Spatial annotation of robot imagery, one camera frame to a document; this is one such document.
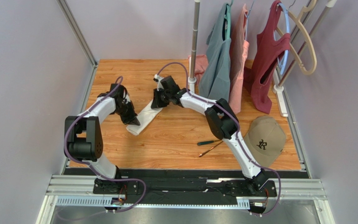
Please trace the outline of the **white cloth napkin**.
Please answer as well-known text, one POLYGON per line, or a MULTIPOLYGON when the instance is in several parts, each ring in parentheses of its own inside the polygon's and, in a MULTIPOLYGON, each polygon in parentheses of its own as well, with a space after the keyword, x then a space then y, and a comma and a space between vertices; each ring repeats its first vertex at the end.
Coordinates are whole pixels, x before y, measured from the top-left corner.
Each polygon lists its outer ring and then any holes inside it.
POLYGON ((154 118, 163 110, 163 108, 152 108, 152 101, 149 102, 149 104, 142 109, 142 111, 137 116, 137 119, 140 122, 140 125, 128 125, 126 127, 126 130, 135 135, 138 136, 153 120, 154 118))

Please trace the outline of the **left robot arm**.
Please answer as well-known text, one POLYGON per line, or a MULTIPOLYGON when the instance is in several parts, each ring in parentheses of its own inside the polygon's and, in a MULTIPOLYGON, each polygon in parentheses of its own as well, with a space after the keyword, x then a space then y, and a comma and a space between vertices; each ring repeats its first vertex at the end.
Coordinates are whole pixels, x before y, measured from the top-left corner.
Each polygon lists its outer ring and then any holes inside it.
POLYGON ((123 181, 119 168, 103 153, 101 131, 101 123, 112 114, 120 116, 124 125, 140 125, 127 89, 119 84, 99 94, 85 112, 65 119, 64 154, 90 168, 96 175, 97 187, 115 194, 124 189, 123 181))

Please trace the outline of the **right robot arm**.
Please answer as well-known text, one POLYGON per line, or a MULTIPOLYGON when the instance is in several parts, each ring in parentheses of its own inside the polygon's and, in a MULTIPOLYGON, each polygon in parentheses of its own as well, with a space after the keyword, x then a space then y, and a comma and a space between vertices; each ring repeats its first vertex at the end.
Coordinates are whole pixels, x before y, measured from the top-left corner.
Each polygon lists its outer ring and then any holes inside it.
POLYGON ((254 191, 262 190, 268 181, 265 169, 247 147, 239 121, 228 102, 223 98, 219 100, 203 98, 187 88, 181 89, 171 76, 155 75, 153 80, 157 83, 157 88, 154 89, 151 108, 164 108, 173 104, 204 115, 211 133, 232 151, 244 178, 248 179, 248 187, 254 191))

